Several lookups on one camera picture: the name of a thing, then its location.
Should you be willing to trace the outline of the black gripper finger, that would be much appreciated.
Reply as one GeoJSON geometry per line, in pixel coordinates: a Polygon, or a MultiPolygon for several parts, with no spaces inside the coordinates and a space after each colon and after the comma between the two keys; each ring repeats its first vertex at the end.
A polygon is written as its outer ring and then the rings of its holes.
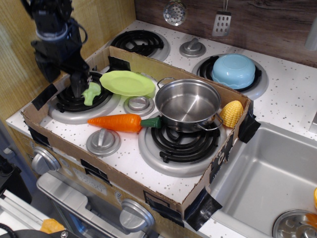
{"type": "Polygon", "coordinates": [[[82,93],[88,89],[90,80],[90,71],[76,71],[70,76],[72,93],[75,98],[80,98],[82,93]]]}
{"type": "Polygon", "coordinates": [[[47,58],[35,56],[35,60],[44,78],[49,83],[54,82],[60,76],[60,69],[47,58]]]}

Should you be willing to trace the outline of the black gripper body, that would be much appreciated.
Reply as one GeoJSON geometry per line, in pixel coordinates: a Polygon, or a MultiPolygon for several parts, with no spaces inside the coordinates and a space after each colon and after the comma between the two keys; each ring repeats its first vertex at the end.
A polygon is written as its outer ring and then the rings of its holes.
{"type": "Polygon", "coordinates": [[[73,74],[84,72],[89,66],[81,57],[80,51],[88,40],[88,34],[78,23],[67,23],[59,36],[42,37],[31,42],[35,56],[50,60],[60,71],[73,74]]]}

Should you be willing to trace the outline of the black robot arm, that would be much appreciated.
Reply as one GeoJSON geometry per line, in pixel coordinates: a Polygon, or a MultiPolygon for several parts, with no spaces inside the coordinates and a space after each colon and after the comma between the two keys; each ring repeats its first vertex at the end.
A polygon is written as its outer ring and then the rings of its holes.
{"type": "Polygon", "coordinates": [[[37,40],[31,42],[35,60],[48,82],[62,71],[70,76],[71,90],[80,98],[88,88],[89,66],[80,51],[86,39],[83,27],[71,17],[70,0],[23,0],[26,12],[35,21],[37,40]]]}

